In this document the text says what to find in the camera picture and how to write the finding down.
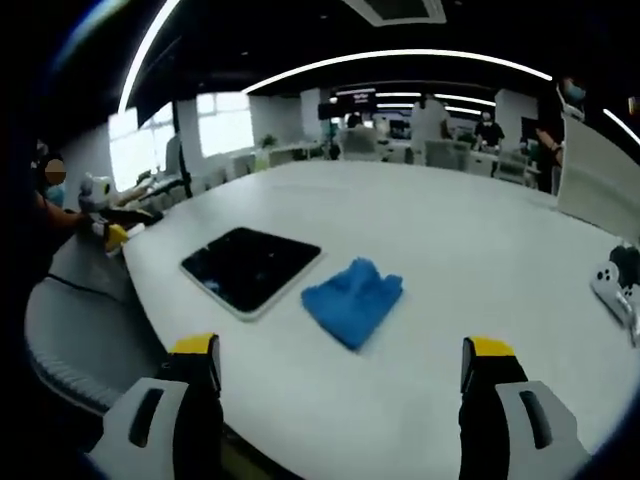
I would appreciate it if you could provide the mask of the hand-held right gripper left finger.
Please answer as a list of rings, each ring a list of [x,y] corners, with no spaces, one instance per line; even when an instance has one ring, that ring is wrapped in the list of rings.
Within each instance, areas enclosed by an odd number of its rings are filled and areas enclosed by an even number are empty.
[[[213,479],[223,410],[215,333],[176,342],[157,374],[139,379],[103,416],[89,458],[107,479]]]

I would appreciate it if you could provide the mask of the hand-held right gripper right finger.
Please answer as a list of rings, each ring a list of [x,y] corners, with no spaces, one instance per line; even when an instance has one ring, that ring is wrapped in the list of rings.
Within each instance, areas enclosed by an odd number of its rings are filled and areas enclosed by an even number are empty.
[[[462,344],[461,479],[571,479],[590,460],[577,420],[507,343]]]

